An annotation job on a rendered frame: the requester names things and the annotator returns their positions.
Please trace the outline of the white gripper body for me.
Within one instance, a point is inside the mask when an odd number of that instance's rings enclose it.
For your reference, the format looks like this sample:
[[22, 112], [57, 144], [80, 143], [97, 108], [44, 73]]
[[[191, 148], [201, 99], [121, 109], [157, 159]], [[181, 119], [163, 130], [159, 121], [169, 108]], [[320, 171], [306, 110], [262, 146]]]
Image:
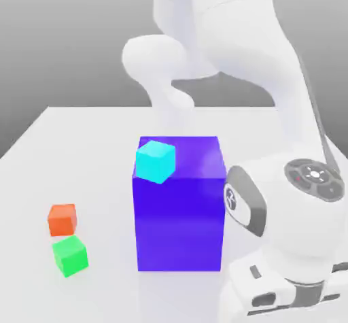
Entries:
[[241, 318], [239, 323], [348, 323], [348, 293], [313, 307], [293, 308]]

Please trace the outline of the small cyan cube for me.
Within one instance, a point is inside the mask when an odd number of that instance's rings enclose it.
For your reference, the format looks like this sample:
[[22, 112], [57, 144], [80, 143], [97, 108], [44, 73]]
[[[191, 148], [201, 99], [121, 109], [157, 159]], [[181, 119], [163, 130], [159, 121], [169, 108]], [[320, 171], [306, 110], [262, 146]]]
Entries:
[[136, 151], [135, 175], [156, 184], [164, 183], [176, 170], [175, 146], [150, 140]]

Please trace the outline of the small green cube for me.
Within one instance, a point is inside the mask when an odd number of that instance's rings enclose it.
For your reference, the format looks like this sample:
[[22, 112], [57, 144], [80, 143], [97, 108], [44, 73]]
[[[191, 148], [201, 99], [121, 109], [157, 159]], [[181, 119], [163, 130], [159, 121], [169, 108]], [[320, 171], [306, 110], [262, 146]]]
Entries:
[[70, 277], [89, 265], [86, 246], [76, 235], [54, 243], [52, 251], [55, 263], [64, 277]]

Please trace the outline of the small orange cube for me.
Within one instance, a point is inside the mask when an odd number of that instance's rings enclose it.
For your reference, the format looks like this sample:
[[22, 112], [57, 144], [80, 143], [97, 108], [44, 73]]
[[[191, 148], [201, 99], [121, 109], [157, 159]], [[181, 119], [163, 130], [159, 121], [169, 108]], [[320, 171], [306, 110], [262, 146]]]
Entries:
[[52, 237], [70, 236], [75, 233], [77, 213], [74, 204], [51, 206], [48, 226]]

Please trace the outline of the large blue box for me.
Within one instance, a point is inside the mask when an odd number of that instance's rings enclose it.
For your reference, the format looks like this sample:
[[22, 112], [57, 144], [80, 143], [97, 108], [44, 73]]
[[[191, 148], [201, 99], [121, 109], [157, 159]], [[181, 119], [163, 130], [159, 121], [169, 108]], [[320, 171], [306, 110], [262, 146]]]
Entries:
[[175, 146], [176, 170], [162, 184], [133, 172], [139, 271], [219, 271], [226, 168], [217, 137], [142, 136]]

